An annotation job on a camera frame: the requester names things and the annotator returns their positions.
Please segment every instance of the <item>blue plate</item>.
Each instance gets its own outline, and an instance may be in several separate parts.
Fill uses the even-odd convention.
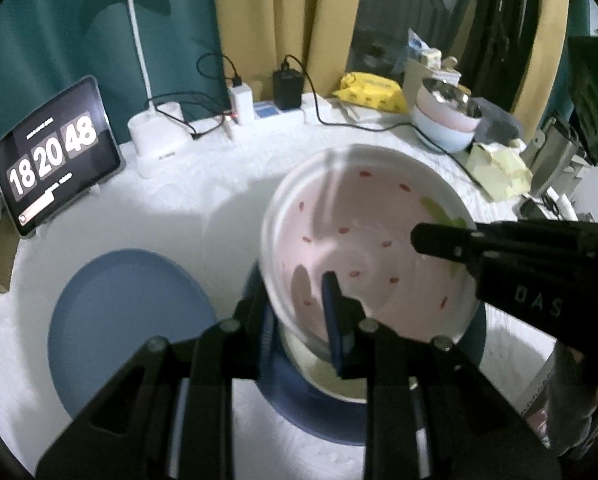
[[[48,360],[74,418],[147,338],[199,336],[216,322],[199,284],[159,254],[121,250],[85,265],[52,314]]]
[[[261,284],[258,266],[246,283],[246,296]],[[261,335],[259,390],[286,420],[331,442],[350,446],[365,445],[365,404],[335,399],[310,384],[285,352],[278,329],[279,321],[268,305]],[[479,365],[486,344],[486,309],[479,305],[472,323],[458,346]]]

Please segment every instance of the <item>white lamp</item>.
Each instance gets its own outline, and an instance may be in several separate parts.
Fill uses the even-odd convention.
[[[145,85],[145,93],[148,98],[149,109],[136,114],[128,121],[128,130],[132,137],[137,151],[137,169],[144,178],[150,178],[166,164],[172,163],[174,159],[180,159],[192,152],[194,140],[190,135],[191,130],[164,114],[155,110],[152,103],[152,88],[148,69],[143,57],[139,27],[134,9],[134,0],[128,1],[128,12],[132,24],[134,46],[139,57],[141,74]],[[168,102],[157,107],[170,116],[183,121],[181,105],[176,102]]]

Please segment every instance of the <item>cardboard box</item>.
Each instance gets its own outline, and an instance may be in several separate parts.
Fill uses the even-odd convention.
[[[20,237],[10,219],[10,216],[3,214],[0,222],[0,292],[10,290],[12,279],[12,267],[15,263],[16,249]]]

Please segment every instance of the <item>yellow wet wipes package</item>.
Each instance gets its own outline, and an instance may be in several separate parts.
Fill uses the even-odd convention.
[[[383,112],[407,114],[408,104],[401,86],[392,79],[365,72],[350,72],[341,78],[333,95],[342,101]]]

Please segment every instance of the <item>white tablecloth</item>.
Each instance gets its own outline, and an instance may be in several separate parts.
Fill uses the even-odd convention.
[[[448,157],[421,148],[408,127],[371,133],[302,126],[240,142],[216,133],[197,142],[194,156],[151,180],[140,178],[134,146],[124,144],[123,172],[21,242],[12,288],[0,296],[0,430],[22,463],[34,470],[70,422],[50,378],[47,334],[59,294],[83,265],[121,248],[155,251],[199,281],[218,317],[229,316],[257,258],[266,205],[284,174],[315,152],[355,142],[400,150],[428,164],[476,221],[515,219],[512,202],[489,203]],[[510,401],[551,350],[551,338],[488,309],[482,370]],[[362,477],[363,448],[295,428],[249,381],[234,385],[234,442],[239,480]]]

